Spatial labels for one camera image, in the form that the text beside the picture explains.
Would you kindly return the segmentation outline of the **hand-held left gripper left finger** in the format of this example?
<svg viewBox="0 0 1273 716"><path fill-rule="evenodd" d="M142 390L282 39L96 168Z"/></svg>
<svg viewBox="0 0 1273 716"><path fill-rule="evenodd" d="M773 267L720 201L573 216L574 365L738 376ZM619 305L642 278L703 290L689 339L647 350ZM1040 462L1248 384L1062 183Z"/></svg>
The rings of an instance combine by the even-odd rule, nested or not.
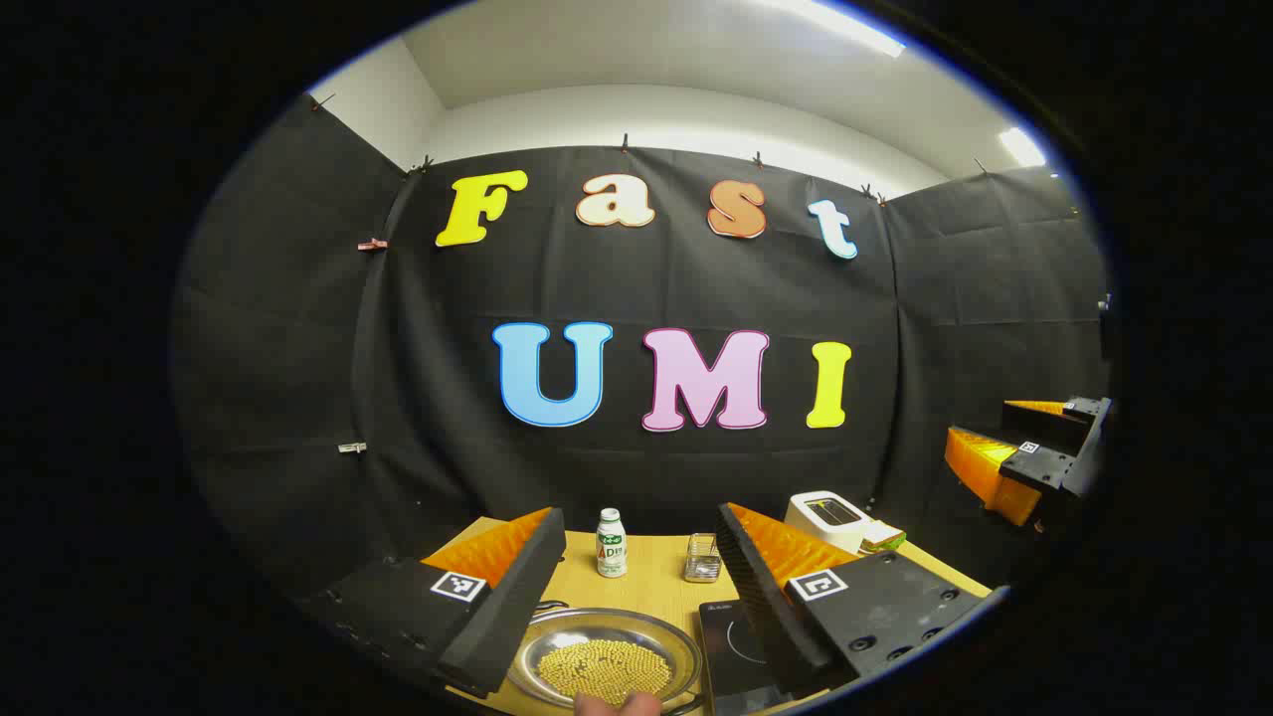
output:
<svg viewBox="0 0 1273 716"><path fill-rule="evenodd" d="M566 547L545 507L426 559L368 564L299 598L306 617L412 685L496 692Z"/></svg>

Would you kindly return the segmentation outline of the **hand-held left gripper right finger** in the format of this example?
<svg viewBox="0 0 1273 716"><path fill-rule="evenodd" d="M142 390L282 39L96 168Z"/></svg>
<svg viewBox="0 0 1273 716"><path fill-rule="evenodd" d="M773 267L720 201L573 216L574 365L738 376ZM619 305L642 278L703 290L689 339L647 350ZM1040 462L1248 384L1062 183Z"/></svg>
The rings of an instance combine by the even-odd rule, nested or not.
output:
<svg viewBox="0 0 1273 716"><path fill-rule="evenodd" d="M850 555L726 502L715 543L777 684L796 697L908 665L998 606L899 550Z"/></svg>

